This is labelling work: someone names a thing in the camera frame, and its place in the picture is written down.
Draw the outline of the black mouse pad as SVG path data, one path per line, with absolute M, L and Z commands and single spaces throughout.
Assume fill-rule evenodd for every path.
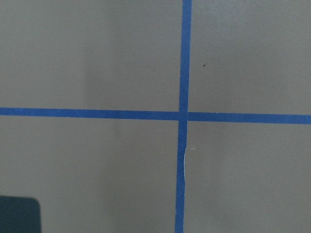
M 0 197 L 2 233 L 40 233 L 40 204 L 34 198 Z

